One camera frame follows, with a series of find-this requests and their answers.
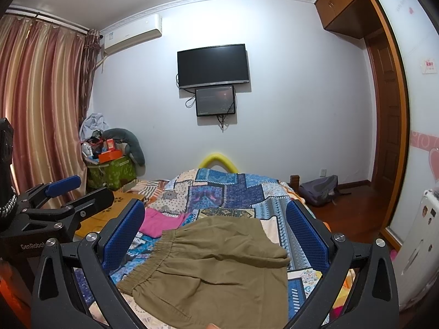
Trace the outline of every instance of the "blue gripper pad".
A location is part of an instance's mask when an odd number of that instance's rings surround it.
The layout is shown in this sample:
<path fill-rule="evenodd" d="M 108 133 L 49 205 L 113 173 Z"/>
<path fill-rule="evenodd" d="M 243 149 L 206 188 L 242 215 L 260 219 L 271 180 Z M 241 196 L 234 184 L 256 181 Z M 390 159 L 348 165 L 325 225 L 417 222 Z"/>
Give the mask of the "blue gripper pad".
<path fill-rule="evenodd" d="M 109 274 L 116 270 L 145 219 L 145 207 L 137 200 L 104 247 L 102 268 Z"/>
<path fill-rule="evenodd" d="M 49 184 L 44 192 L 49 198 L 56 198 L 81 186 L 81 178 L 77 175 Z"/>
<path fill-rule="evenodd" d="M 288 203 L 286 214 L 287 222 L 299 241 L 309 264 L 314 270 L 325 274 L 329 269 L 328 248 L 294 202 Z"/>

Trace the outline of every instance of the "wooden floor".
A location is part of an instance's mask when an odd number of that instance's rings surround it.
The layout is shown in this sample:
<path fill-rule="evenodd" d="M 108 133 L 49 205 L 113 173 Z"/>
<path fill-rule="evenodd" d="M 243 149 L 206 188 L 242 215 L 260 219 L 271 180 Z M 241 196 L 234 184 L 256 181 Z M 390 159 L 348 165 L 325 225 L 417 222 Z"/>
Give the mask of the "wooden floor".
<path fill-rule="evenodd" d="M 352 194 L 338 197 L 335 205 L 328 203 L 311 209 L 318 219 L 329 224 L 332 233 L 341 232 L 351 241 L 371 243 L 378 237 L 389 201 L 367 185 L 342 192 Z"/>

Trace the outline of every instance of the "pink heart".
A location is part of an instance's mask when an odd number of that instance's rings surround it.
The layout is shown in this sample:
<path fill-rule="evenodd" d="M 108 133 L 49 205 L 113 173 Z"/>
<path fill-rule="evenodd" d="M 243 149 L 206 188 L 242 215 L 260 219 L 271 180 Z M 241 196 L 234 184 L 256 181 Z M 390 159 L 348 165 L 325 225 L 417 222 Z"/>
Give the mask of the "pink heart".
<path fill-rule="evenodd" d="M 439 181 L 439 149 L 432 148 L 429 154 L 430 168 L 436 182 Z"/>

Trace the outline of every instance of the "frosted glass panel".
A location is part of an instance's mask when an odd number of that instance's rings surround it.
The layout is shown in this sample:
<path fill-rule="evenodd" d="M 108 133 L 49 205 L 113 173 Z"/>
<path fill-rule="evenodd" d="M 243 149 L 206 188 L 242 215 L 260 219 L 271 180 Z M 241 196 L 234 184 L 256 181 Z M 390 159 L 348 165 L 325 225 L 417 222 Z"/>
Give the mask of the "frosted glass panel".
<path fill-rule="evenodd" d="M 407 237 L 422 192 L 439 181 L 439 36 L 418 0 L 379 0 L 403 59 L 410 102 L 410 149 L 390 228 Z"/>

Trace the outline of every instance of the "curtain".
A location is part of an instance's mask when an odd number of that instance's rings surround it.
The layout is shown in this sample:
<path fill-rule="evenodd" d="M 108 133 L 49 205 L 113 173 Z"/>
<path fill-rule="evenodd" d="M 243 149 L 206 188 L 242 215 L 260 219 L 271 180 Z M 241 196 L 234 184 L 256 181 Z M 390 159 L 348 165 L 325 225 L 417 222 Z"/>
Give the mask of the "curtain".
<path fill-rule="evenodd" d="M 36 19 L 4 15 L 0 20 L 0 114 L 14 128 L 18 191 L 74 174 L 83 180 L 80 189 L 51 200 L 51 207 L 85 193 L 78 136 L 84 40 Z"/>
<path fill-rule="evenodd" d="M 91 89 L 93 87 L 94 70 L 96 68 L 97 56 L 100 52 L 99 31 L 89 30 L 84 41 L 84 51 L 81 61 L 80 96 L 79 96 L 79 120 L 78 127 L 81 127 L 87 116 L 90 104 Z"/>

